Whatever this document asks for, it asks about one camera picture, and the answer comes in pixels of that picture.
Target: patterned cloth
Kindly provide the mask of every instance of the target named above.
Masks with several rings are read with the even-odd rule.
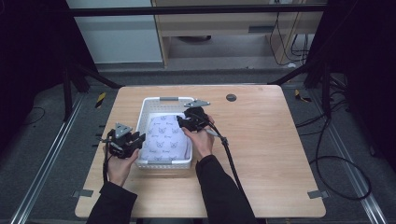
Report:
[[[178,127],[176,115],[152,118],[141,149],[143,161],[184,161],[190,158],[191,140]]]

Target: white basket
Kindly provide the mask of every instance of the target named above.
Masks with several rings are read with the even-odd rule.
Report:
[[[140,134],[146,133],[152,118],[168,115],[182,115],[186,110],[184,104],[194,99],[191,97],[149,97],[143,101],[140,110],[136,131]],[[139,158],[135,164],[140,169],[190,169],[192,159],[192,148],[190,158],[184,161],[144,161]]]

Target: human hand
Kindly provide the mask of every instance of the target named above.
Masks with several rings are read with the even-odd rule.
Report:
[[[211,116],[208,115],[208,118],[210,122],[215,123]],[[213,143],[215,142],[215,137],[212,134],[207,133],[206,130],[192,133],[185,127],[181,128],[181,130],[190,138],[201,158],[212,155]]]
[[[130,158],[120,159],[107,153],[107,157],[109,158],[107,165],[108,181],[122,187],[131,171],[132,163],[137,159],[138,154],[139,149],[135,150]]]

